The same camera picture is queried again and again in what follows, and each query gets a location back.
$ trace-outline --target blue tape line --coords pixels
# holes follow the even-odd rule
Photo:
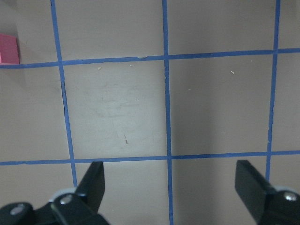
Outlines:
[[[144,157],[117,157],[117,158],[87,158],[75,159],[75,163],[91,163],[91,162],[131,162],[131,161],[153,161],[153,160],[167,160],[167,156],[144,156]]]
[[[300,150],[292,150],[292,151],[273,151],[271,152],[272,156],[287,156],[287,155],[299,155]]]
[[[104,58],[104,59],[86,59],[86,60],[66,60],[62,61],[64,66],[81,65],[104,62],[139,62],[139,61],[154,61],[154,60],[179,60],[179,59],[204,59],[230,56],[246,56],[246,55],[270,55],[274,50],[252,50],[252,51],[233,51],[233,52],[211,52],[211,53],[195,53],[195,54],[177,54],[177,55],[153,55],[146,57],[119,57],[119,58]],[[278,49],[278,54],[285,53],[300,53],[300,48],[283,48]],[[18,65],[0,65],[0,69],[27,69],[27,68],[42,68],[56,67],[58,62],[41,62]]]
[[[274,119],[275,89],[276,89],[277,60],[278,60],[279,18],[280,18],[280,0],[276,0],[274,44],[273,44],[274,53],[273,53],[273,64],[272,64],[269,131],[268,131],[268,146],[267,146],[268,155],[267,155],[267,160],[266,160],[266,179],[267,180],[270,179],[270,168],[271,168],[272,130],[273,130],[273,119]]]
[[[216,154],[200,154],[200,155],[178,155],[172,156],[173,160],[185,159],[198,159],[198,158],[233,158],[233,157],[258,157],[267,156],[266,151],[260,152],[232,152],[232,153],[216,153]],[[287,155],[300,155],[300,150],[289,151],[273,151],[270,153],[272,156],[287,156]],[[87,158],[75,159],[75,163],[91,163],[94,161],[103,162],[131,162],[131,161],[153,161],[153,160],[168,160],[168,156],[144,156],[144,157],[117,157],[117,158]],[[0,165],[38,165],[38,164],[69,164],[70,159],[57,159],[57,160],[31,160],[31,161],[7,161],[0,162]]]
[[[39,164],[67,164],[70,163],[70,159],[61,160],[32,160],[32,161],[8,161],[0,162],[0,165],[39,165]]]
[[[139,61],[154,61],[164,60],[163,55],[153,55],[146,57],[120,57],[120,58],[105,58],[105,59],[87,59],[87,60],[67,60],[63,61],[63,65],[79,65],[79,64],[92,64],[92,63],[104,63],[104,62],[139,62]]]
[[[300,48],[282,48],[282,49],[278,49],[278,54],[285,54],[285,53],[300,53]]]
[[[169,221],[173,220],[173,181],[172,181],[172,149],[171,149],[171,114],[170,114],[170,79],[169,79],[169,37],[167,0],[163,4],[163,31],[164,31],[164,64],[165,64],[165,118],[167,135],[167,164],[168,164],[168,193],[169,193]]]
[[[232,157],[255,157],[266,156],[267,152],[233,152],[233,153],[215,153],[215,154],[200,154],[200,155],[180,155],[172,156],[172,159],[197,159],[197,158],[232,158]]]
[[[72,177],[73,177],[73,185],[74,185],[74,187],[76,187],[77,186],[76,167],[75,167],[75,162],[74,162],[72,135],[71,135],[71,127],[70,127],[68,103],[67,103],[67,95],[66,95],[66,87],[65,87],[65,73],[64,73],[64,67],[62,65],[60,37],[59,37],[59,32],[58,32],[55,0],[51,0],[51,13],[52,13],[52,23],[53,23],[53,32],[54,32],[57,60],[58,60],[58,65],[59,65],[59,70],[60,70],[62,100],[63,100],[63,104],[64,104],[64,115],[65,115],[66,131],[67,131],[67,142],[68,142],[69,154],[70,154],[70,164],[71,164]]]
[[[41,68],[41,67],[56,67],[58,62],[41,62],[31,64],[17,64],[17,65],[2,65],[0,69],[28,69],[28,68]]]
[[[178,54],[169,55],[170,60],[182,59],[202,59],[202,58],[216,58],[226,56],[243,56],[243,55],[271,55],[273,50],[253,50],[253,51],[234,51],[234,52],[211,52],[211,53],[195,53],[195,54]]]

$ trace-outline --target blue tape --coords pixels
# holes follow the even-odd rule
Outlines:
[[[139,62],[139,61],[154,61],[164,60],[163,55],[153,55],[146,57],[121,57],[121,58],[105,58],[105,59],[87,59],[87,60],[67,60],[63,61],[63,65],[80,65],[80,64],[92,64],[92,63],[104,63],[104,62]]]
[[[179,155],[172,156],[172,159],[197,159],[197,158],[232,158],[232,157],[255,157],[266,156],[267,152],[233,152],[233,153],[215,153],[215,154],[200,154],[200,155]]]
[[[202,59],[202,58],[216,58],[226,56],[243,56],[243,55],[271,55],[273,50],[253,50],[253,51],[234,51],[234,52],[211,52],[211,53],[195,53],[195,54],[178,54],[169,55],[170,60],[182,59]]]
[[[282,49],[278,49],[278,54],[285,54],[285,53],[300,53],[300,48],[282,48]]]
[[[66,131],[67,131],[67,142],[68,142],[69,154],[70,154],[70,164],[71,164],[72,177],[73,177],[73,185],[74,185],[74,187],[76,187],[77,186],[76,167],[75,167],[75,162],[74,162],[72,135],[71,135],[71,127],[70,127],[68,103],[67,103],[67,95],[66,95],[66,87],[65,87],[65,73],[64,73],[64,67],[62,65],[60,37],[59,37],[59,32],[58,32],[55,0],[51,0],[51,13],[52,13],[52,23],[53,23],[57,60],[58,60],[58,66],[59,66],[59,71],[60,71],[62,100],[63,100],[63,104],[64,104],[64,115],[65,115]]]
[[[58,62],[41,62],[31,64],[17,64],[17,65],[2,65],[0,69],[28,69],[28,68],[42,68],[42,67],[56,67]]]
[[[170,79],[169,79],[169,37],[167,0],[163,0],[163,31],[164,31],[164,64],[165,64],[165,117],[167,135],[167,163],[168,163],[168,193],[169,193],[169,221],[173,220],[173,181],[172,181],[172,150],[171,150],[171,116],[170,116]]]
[[[144,156],[144,157],[117,157],[117,158],[87,158],[75,159],[75,163],[91,163],[91,162],[131,162],[131,161],[153,161],[153,160],[167,160],[167,156]]]
[[[272,130],[274,118],[275,104],[275,89],[277,76],[277,60],[278,60],[278,36],[279,36],[279,18],[280,18],[280,0],[276,0],[275,9],[275,26],[274,26],[274,44],[273,44],[273,64],[272,64],[272,79],[271,79],[271,94],[270,94],[270,113],[269,113],[269,131],[267,145],[267,160],[266,160],[266,179],[270,179],[271,168],[271,152],[272,152]]]
[[[32,161],[8,161],[0,162],[0,165],[39,165],[39,164],[66,164],[70,163],[70,159],[61,160],[32,160]]]
[[[198,158],[233,158],[233,157],[259,157],[269,155],[266,151],[260,152],[231,152],[231,153],[216,153],[216,154],[200,154],[200,155],[177,155],[172,156],[173,160],[185,160],[185,159],[198,159]],[[289,151],[272,151],[272,156],[287,156],[287,155],[300,155],[300,150]],[[168,160],[169,156],[144,156],[144,157],[117,157],[117,158],[86,158],[86,159],[74,159],[76,164],[78,163],[91,163],[94,161],[103,162],[131,162],[131,161],[154,161],[154,160]],[[69,164],[70,159],[58,159],[58,160],[31,160],[31,161],[7,161],[0,162],[0,165],[38,165],[38,164]]]

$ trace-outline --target pink block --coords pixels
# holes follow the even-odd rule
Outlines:
[[[17,39],[0,34],[0,65],[19,64]]]

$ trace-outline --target floor tile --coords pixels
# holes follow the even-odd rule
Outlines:
[[[299,155],[272,156],[270,182],[274,186],[289,187],[300,193]]]
[[[162,61],[65,67],[75,158],[166,155]]]
[[[274,20],[274,0],[171,0],[169,53],[273,49]]]
[[[172,154],[266,151],[272,56],[170,62]]]
[[[68,159],[58,68],[0,70],[1,161]]]
[[[89,164],[76,164],[80,181]],[[169,225],[167,162],[104,163],[99,212],[111,224]]]
[[[300,2],[280,1],[279,48],[300,48]]]
[[[300,150],[300,54],[278,56],[272,150]]]
[[[265,157],[174,160],[175,225],[254,225],[234,188],[236,161],[247,159],[265,174]]]
[[[0,32],[17,38],[20,63],[57,61],[50,1],[0,0]]]
[[[37,209],[58,190],[73,186],[70,164],[2,165],[0,180],[0,207],[29,202]]]
[[[161,0],[57,0],[64,60],[163,54]]]

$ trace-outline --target screw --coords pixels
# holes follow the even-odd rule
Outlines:
[[[11,211],[10,214],[12,216],[17,215],[19,213],[21,213],[23,211],[23,209],[25,208],[24,204],[18,204],[16,207],[14,207]]]
[[[62,205],[66,205],[72,201],[72,195],[67,195],[60,200]]]
[[[297,196],[293,192],[285,192],[284,197],[285,197],[286,200],[292,201],[292,202],[297,200]]]

